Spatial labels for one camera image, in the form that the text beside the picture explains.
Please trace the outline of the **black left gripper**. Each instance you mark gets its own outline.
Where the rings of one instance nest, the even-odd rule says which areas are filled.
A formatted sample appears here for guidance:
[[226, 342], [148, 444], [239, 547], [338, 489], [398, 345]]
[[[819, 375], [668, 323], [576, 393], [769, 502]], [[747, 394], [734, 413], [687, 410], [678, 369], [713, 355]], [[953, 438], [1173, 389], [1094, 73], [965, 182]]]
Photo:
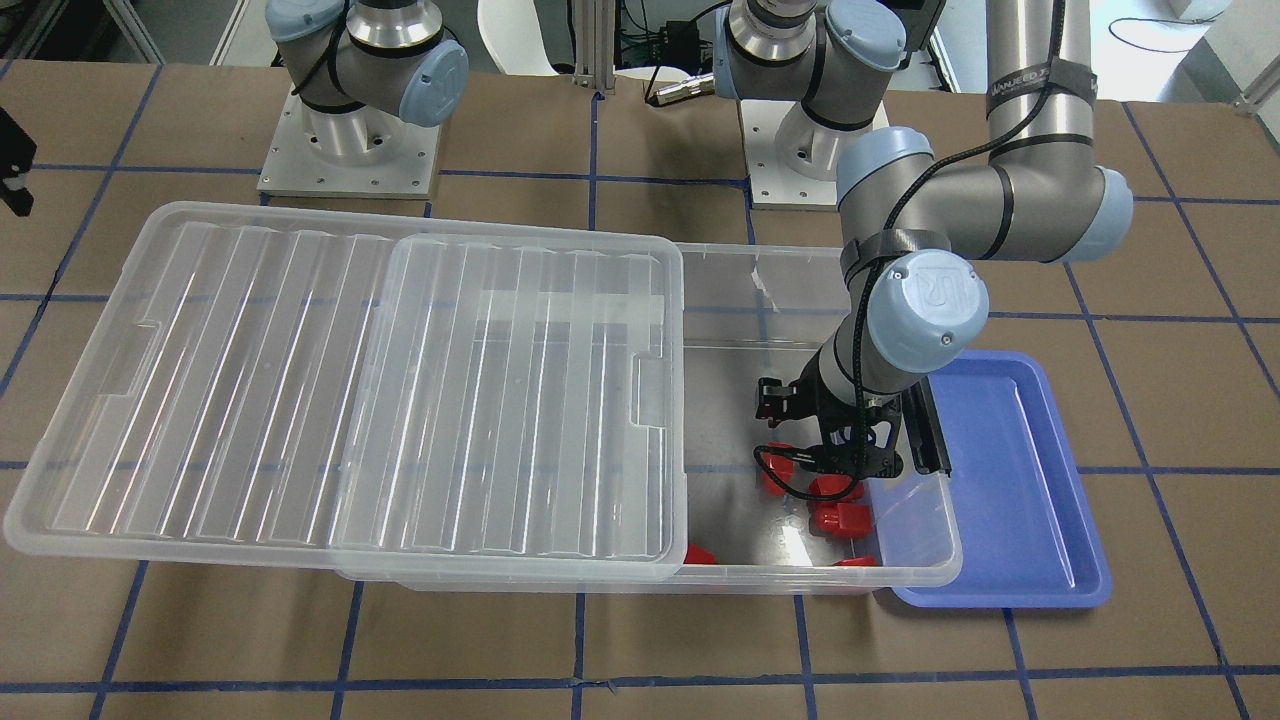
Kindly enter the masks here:
[[794, 420], [815, 418], [820, 441], [797, 452], [801, 468], [820, 474], [865, 478], [895, 478], [904, 470], [896, 447], [902, 423], [902, 404], [892, 398], [855, 413], [844, 406], [817, 382], [790, 384], [790, 416]]

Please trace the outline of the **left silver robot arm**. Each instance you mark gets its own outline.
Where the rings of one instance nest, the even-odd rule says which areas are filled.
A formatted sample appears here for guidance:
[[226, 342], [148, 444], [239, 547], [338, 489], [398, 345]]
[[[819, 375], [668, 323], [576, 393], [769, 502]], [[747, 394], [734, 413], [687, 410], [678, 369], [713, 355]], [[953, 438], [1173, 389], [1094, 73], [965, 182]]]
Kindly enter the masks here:
[[781, 492], [801, 468], [845, 479], [824, 501], [902, 470], [879, 424], [896, 429], [899, 397], [950, 364], [989, 316], [974, 261], [1084, 263], [1132, 224], [1124, 176], [1094, 160], [1097, 78], [1085, 1], [989, 1], [988, 140], [937, 158], [919, 131], [872, 122], [908, 55], [908, 29], [879, 1], [731, 1], [716, 12], [716, 92], [794, 101], [842, 135], [835, 200], [850, 311], [799, 378], [764, 378], [756, 415], [808, 418], [808, 448], [762, 445], [754, 460]]

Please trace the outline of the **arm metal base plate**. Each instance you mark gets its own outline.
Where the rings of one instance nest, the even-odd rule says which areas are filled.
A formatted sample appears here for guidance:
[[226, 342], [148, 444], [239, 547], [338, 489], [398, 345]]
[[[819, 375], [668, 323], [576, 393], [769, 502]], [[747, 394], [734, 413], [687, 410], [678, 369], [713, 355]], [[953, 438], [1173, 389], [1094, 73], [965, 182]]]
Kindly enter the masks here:
[[741, 100], [742, 149], [751, 205], [781, 211], [835, 211], [835, 170], [840, 154], [856, 137], [886, 127], [883, 105], [861, 129], [818, 126], [797, 102]]
[[325, 114], [288, 96], [259, 174], [270, 197], [429, 200], [440, 129], [374, 108]]

